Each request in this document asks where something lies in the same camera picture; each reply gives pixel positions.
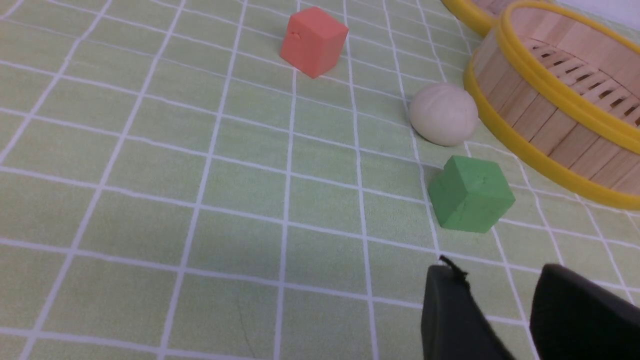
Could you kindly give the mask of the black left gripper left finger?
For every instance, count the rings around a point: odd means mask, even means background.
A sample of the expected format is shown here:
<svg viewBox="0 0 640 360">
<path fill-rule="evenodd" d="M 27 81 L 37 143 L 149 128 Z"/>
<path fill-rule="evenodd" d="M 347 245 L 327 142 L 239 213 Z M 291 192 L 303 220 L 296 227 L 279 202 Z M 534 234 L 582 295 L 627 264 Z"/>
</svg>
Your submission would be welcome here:
<svg viewBox="0 0 640 360">
<path fill-rule="evenodd" d="M 474 300 L 468 273 L 446 256 L 430 265 L 421 319 L 425 360 L 513 360 Z"/>
</svg>

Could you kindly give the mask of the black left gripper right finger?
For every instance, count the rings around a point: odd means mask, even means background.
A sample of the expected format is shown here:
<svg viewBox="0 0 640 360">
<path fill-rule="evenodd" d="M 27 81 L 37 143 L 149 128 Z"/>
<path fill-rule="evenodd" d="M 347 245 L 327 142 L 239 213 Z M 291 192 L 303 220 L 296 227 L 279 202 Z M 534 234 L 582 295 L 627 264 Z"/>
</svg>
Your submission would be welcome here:
<svg viewBox="0 0 640 360">
<path fill-rule="evenodd" d="M 560 264 L 535 285 L 529 329 L 542 360 L 637 360 L 640 310 Z"/>
</svg>

